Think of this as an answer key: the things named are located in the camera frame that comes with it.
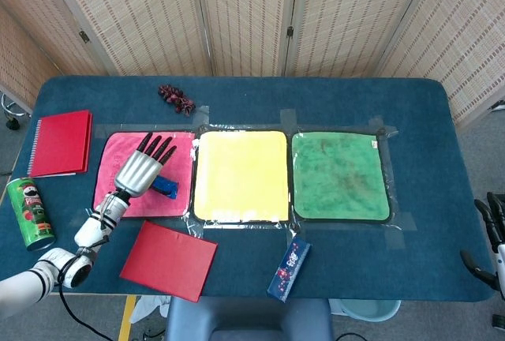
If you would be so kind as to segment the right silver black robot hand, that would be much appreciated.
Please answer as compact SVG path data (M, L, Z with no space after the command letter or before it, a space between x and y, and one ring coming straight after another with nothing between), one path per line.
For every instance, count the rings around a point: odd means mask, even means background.
M491 273L480 268L470 253L461 250L460 257L466 269L481 282L504 298L504 195L487 192L487 201L475 199L474 205L484 220L488 239L496 261L496 272Z

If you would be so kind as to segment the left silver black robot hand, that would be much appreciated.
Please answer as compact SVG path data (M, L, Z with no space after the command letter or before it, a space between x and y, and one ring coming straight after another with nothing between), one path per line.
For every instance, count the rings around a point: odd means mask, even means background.
M126 202L144 195L176 151L176 145L169 147L172 140L173 137L153 137L153 132L147 133L116 174L113 195Z

